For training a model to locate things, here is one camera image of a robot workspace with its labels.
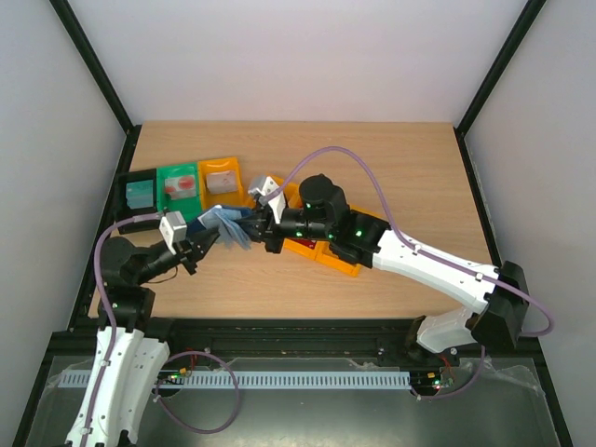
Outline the blue leather card holder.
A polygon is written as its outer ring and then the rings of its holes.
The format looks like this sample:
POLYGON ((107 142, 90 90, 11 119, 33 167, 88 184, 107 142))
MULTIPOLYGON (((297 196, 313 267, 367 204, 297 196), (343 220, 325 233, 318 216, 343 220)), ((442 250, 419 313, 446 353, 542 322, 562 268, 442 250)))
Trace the blue leather card holder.
POLYGON ((251 239, 238 221, 250 214, 251 209, 247 207, 215 205, 188 221, 186 233, 190 236, 200 231, 216 229, 219 234, 218 243, 223 243, 227 248, 238 244, 247 251, 251 248, 251 239))

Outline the yellow triple storage bin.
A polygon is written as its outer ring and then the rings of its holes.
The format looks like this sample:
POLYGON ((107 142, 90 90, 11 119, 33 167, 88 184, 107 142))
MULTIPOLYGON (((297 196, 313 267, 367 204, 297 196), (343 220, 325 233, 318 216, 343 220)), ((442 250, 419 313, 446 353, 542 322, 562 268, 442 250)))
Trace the yellow triple storage bin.
POLYGON ((331 268, 355 276, 362 266, 373 266, 381 237, 390 229, 387 221, 351 208, 344 190, 323 174, 303 180, 296 195, 299 206, 287 201, 276 225, 283 248, 295 239, 310 239, 317 242, 313 259, 331 268))

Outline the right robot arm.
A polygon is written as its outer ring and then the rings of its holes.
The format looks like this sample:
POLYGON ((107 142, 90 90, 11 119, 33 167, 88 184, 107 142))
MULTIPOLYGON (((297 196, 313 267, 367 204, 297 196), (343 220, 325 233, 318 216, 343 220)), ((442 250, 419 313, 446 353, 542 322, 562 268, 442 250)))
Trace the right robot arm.
POLYGON ((518 265, 473 263, 401 236, 389 222, 351 208, 343 189, 323 174, 299 184, 298 208, 288 205, 270 176, 255 178, 248 193, 255 207, 240 226, 266 251, 279 253, 290 238, 325 241, 345 263, 404 275, 461 305, 413 323, 406 342, 412 362, 424 365, 448 348, 473 343, 497 350, 516 347, 528 308, 514 291, 525 285, 518 265))

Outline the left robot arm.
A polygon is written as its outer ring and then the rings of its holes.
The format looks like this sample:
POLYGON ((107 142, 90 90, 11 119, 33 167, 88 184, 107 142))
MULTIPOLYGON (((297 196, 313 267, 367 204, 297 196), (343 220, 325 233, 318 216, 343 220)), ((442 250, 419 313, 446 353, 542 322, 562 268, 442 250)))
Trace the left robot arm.
POLYGON ((189 274, 218 238, 196 232, 172 246, 137 247, 105 231, 94 252, 99 305, 95 356, 67 446, 133 445, 157 374, 169 355, 166 336, 145 333, 155 301, 146 283, 183 266, 189 274))

